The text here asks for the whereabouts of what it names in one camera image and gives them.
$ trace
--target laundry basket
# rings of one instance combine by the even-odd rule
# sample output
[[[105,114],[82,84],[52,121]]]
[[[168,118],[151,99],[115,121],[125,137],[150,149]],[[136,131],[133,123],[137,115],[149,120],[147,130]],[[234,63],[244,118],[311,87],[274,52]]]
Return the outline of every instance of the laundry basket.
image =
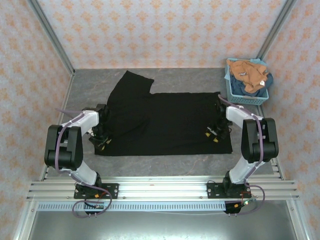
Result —
[[[237,61],[237,60],[243,60],[243,59],[228,58],[228,60]],[[265,90],[262,96],[242,96],[242,95],[233,94],[232,88],[231,88],[231,82],[230,82],[230,67],[228,64],[226,64],[224,71],[225,71],[224,78],[226,82],[226,95],[229,102],[238,103],[238,104],[261,105],[262,103],[264,103],[266,100],[269,99],[269,94],[267,89]]]

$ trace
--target clothing pile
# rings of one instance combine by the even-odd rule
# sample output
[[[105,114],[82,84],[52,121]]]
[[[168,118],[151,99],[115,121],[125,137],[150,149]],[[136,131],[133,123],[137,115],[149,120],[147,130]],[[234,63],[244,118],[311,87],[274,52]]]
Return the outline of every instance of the clothing pile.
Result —
[[[230,60],[229,80],[234,95],[263,97],[267,88],[274,82],[271,73],[267,72],[267,65],[260,59]]]

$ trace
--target orange floral wall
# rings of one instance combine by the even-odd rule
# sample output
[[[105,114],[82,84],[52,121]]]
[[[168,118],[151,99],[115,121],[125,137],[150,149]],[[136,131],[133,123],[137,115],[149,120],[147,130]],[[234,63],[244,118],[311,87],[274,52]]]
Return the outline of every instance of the orange floral wall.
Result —
[[[274,76],[264,105],[275,118],[285,175],[297,180],[320,236],[320,2],[299,0],[266,58]]]
[[[39,0],[76,69],[255,58],[285,0]]]
[[[0,239],[11,240],[70,75],[26,0],[1,0],[0,16]]]

